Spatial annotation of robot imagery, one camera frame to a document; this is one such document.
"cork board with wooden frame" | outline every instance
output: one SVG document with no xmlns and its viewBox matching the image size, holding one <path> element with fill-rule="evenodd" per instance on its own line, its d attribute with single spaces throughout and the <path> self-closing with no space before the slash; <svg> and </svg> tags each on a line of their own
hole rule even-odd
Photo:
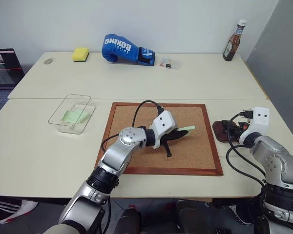
<svg viewBox="0 0 293 234">
<path fill-rule="evenodd" d="M 223 171 L 205 105 L 171 103 L 160 105 L 171 112 L 179 128 L 195 125 L 196 129 L 191 130 L 187 136 L 168 141 L 171 157 L 167 157 L 163 146 L 158 149 L 145 147 L 136 151 L 125 174 L 222 176 Z M 139 103 L 114 102 L 102 141 L 131 126 L 138 106 Z M 137 114 L 135 127 L 148 128 L 156 116 L 155 105 L 143 105 Z M 117 137 L 110 139 L 105 144 L 105 148 L 108 149 L 116 140 Z M 100 149 L 96 165 L 103 154 Z"/>
</svg>

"yellow sponge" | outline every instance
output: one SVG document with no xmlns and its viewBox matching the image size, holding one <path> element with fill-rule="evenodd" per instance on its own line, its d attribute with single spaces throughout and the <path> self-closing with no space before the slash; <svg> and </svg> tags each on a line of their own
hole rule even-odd
<svg viewBox="0 0 293 234">
<path fill-rule="evenodd" d="M 73 53 L 74 62 L 85 62 L 89 55 L 89 49 L 85 47 L 77 47 Z"/>
</svg>

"ketchup bottle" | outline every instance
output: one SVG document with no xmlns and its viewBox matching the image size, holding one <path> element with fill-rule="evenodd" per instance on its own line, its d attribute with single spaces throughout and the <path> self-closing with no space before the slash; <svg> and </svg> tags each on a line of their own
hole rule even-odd
<svg viewBox="0 0 293 234">
<path fill-rule="evenodd" d="M 231 61 L 236 50 L 238 49 L 241 35 L 245 25 L 246 25 L 246 20 L 240 19 L 238 22 L 237 28 L 235 32 L 233 33 L 233 35 L 230 37 L 228 44 L 226 46 L 226 49 L 223 53 L 223 57 L 226 61 Z"/>
</svg>

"boxing glove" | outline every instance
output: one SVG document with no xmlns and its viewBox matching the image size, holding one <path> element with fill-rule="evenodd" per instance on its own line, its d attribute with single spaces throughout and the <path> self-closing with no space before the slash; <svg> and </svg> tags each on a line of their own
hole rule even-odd
<svg viewBox="0 0 293 234">
<path fill-rule="evenodd" d="M 102 46 L 103 57 L 110 62 L 116 62 L 118 57 L 143 65 L 153 66 L 155 53 L 144 47 L 137 47 L 124 37 L 107 34 Z"/>
</svg>

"white table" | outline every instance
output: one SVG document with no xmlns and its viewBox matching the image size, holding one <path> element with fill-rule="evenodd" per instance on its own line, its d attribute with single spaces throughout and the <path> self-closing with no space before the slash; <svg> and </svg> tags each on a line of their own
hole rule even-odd
<svg viewBox="0 0 293 234">
<path fill-rule="evenodd" d="M 12 99 L 0 111 L 0 195 L 72 197 L 90 175 L 113 100 L 94 100 L 96 110 L 84 133 L 59 133 L 48 119 L 59 99 Z M 142 100 L 114 100 L 140 102 Z M 267 135 L 293 154 L 293 135 L 269 100 L 159 100 L 158 103 L 204 103 L 210 123 L 229 119 L 254 106 L 268 107 Z M 231 169 L 225 159 L 228 144 L 215 140 L 224 175 L 123 175 L 112 197 L 244 197 L 260 186 Z M 247 150 L 241 150 L 251 158 Z M 233 164 L 259 178 L 250 165 L 232 153 Z"/>
<path fill-rule="evenodd" d="M 170 57 L 179 70 L 159 66 Z M 73 62 L 71 52 L 46 52 L 9 98 L 64 98 L 67 94 L 100 99 L 266 99 L 239 55 L 227 62 L 220 54 L 156 54 L 155 65 L 111 63 L 101 53 Z M 43 62 L 52 58 L 46 65 Z"/>
</svg>

